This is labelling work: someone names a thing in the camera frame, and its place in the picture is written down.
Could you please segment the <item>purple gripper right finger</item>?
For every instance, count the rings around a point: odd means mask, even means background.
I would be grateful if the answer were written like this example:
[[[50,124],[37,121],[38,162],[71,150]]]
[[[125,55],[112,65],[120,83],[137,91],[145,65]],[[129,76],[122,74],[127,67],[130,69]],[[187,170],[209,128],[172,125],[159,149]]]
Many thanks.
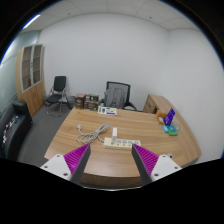
[[[132,156],[143,184],[149,184],[181,170],[168,155],[157,155],[137,144],[132,145]]]

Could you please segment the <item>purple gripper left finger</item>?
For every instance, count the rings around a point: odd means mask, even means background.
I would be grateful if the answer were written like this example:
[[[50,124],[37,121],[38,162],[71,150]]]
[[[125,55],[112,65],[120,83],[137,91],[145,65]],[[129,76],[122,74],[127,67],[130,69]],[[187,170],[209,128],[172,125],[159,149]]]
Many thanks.
[[[65,155],[56,154],[41,169],[79,185],[90,154],[90,145],[86,144]]]

